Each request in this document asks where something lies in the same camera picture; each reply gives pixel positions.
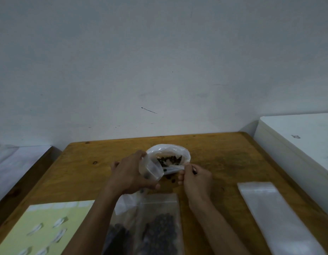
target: forearm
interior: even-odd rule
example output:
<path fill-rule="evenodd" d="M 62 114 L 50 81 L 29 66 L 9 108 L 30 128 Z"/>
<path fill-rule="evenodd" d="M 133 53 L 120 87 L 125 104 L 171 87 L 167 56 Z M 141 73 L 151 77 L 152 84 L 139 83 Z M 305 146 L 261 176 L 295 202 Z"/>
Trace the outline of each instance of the forearm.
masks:
<path fill-rule="evenodd" d="M 216 255 L 250 254 L 210 200 L 204 201 L 194 213 Z"/>
<path fill-rule="evenodd" d="M 111 216 L 120 194 L 105 185 L 62 255 L 101 254 Z"/>

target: pile of dark pieces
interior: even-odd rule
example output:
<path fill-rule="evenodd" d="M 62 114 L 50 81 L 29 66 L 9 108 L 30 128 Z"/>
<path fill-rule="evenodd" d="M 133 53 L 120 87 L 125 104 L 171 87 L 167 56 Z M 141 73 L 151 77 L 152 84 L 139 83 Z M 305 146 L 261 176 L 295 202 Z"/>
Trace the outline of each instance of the pile of dark pieces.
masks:
<path fill-rule="evenodd" d="M 132 249 L 132 236 L 130 232 L 122 224 L 110 225 L 102 254 L 126 255 L 130 254 L 130 249 Z"/>
<path fill-rule="evenodd" d="M 158 162 L 161 164 L 162 167 L 168 167 L 171 165 L 179 166 L 182 161 L 182 156 L 176 158 L 176 156 L 169 156 L 169 157 L 158 157 Z"/>
<path fill-rule="evenodd" d="M 174 217 L 169 213 L 160 214 L 145 225 L 142 247 L 139 255 L 176 255 L 174 241 L 177 238 Z"/>

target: person's left arm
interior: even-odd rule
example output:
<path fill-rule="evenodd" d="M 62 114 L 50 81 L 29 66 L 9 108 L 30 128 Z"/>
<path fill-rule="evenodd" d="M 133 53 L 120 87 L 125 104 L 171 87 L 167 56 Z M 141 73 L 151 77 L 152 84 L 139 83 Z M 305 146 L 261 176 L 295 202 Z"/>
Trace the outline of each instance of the person's left arm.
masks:
<path fill-rule="evenodd" d="M 159 189 L 157 181 L 147 180 L 139 173 L 139 160 L 146 152 L 136 153 L 111 165 L 112 174 L 101 189 L 89 213 L 67 244 L 62 255 L 101 254 L 111 216 L 122 194 L 141 188 Z"/>

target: wood grain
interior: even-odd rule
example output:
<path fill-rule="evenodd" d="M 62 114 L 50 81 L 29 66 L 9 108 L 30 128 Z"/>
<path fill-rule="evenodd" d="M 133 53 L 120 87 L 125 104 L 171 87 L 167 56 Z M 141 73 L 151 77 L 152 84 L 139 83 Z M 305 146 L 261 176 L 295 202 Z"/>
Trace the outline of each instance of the wood grain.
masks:
<path fill-rule="evenodd" d="M 9 217 L 20 202 L 28 195 L 35 184 L 53 163 L 49 148 L 37 162 L 22 176 L 13 188 L 0 201 L 0 225 Z"/>
<path fill-rule="evenodd" d="M 110 163 L 160 143 L 186 147 L 192 162 L 213 173 L 212 200 L 252 254 L 271 254 L 237 188 L 238 182 L 269 181 L 328 253 L 328 216 L 246 133 L 215 133 L 71 143 L 0 228 L 0 243 L 31 204 L 95 199 Z M 182 186 L 163 177 L 160 192 L 177 193 L 186 255 L 212 254 L 188 207 Z"/>

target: plastic pouch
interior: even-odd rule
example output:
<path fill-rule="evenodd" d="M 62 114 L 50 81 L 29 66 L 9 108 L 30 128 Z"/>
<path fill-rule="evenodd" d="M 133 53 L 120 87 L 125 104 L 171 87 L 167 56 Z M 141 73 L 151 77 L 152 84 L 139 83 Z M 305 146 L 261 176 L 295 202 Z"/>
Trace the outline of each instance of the plastic pouch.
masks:
<path fill-rule="evenodd" d="M 137 207 L 120 215 L 112 214 L 102 255 L 132 255 L 136 214 Z"/>
<path fill-rule="evenodd" d="M 184 169 L 184 164 L 190 162 L 189 150 L 172 144 L 158 144 L 146 151 L 152 160 L 157 159 L 163 167 L 164 175 Z"/>
<path fill-rule="evenodd" d="M 184 254 L 177 194 L 150 194 L 141 201 L 133 254 Z"/>
<path fill-rule="evenodd" d="M 324 255 L 321 245 L 272 183 L 238 183 L 273 255 Z"/>
<path fill-rule="evenodd" d="M 156 159 L 151 159 L 149 155 L 146 155 L 140 160 L 139 172 L 146 179 L 156 181 L 162 178 L 164 174 L 160 163 Z M 122 214 L 134 206 L 137 206 L 147 193 L 148 189 L 141 189 L 136 193 L 120 196 L 114 208 L 116 215 Z"/>

